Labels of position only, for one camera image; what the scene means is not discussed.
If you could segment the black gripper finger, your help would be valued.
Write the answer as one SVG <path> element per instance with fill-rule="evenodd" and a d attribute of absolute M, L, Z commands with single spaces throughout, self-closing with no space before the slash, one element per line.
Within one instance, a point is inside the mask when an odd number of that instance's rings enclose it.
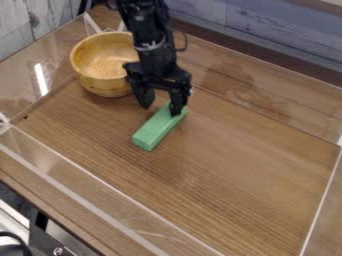
<path fill-rule="evenodd" d="M 193 95 L 193 86 L 173 86 L 169 90 L 170 94 L 170 113 L 172 116 L 178 116 L 182 113 L 184 108 L 188 106 L 189 97 Z"/>
<path fill-rule="evenodd" d="M 145 109 L 149 109 L 156 100 L 154 89 L 150 87 L 149 83 L 146 81 L 144 81 L 141 78 L 129 76 L 128 80 L 129 80 L 129 83 L 130 83 L 130 86 L 133 89 L 133 93 L 136 95 L 140 105 Z"/>

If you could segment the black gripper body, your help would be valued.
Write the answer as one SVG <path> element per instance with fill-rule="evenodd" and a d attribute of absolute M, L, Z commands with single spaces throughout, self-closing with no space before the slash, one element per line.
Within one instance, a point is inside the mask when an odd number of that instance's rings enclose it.
<path fill-rule="evenodd" d="M 156 89 L 192 91 L 192 74 L 178 65 L 174 33 L 162 31 L 132 31 L 134 49 L 140 59 L 128 62 L 128 81 L 134 92 Z"/>

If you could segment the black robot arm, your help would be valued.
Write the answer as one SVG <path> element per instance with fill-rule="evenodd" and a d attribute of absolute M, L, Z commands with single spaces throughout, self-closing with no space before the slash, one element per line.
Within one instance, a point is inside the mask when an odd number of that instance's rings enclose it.
<path fill-rule="evenodd" d="M 156 90 L 170 95 L 170 114 L 178 116 L 192 96 L 193 75 L 178 65 L 178 49 L 169 6 L 165 0 L 116 0 L 140 60 L 124 65 L 140 105 L 149 109 L 156 100 Z"/>

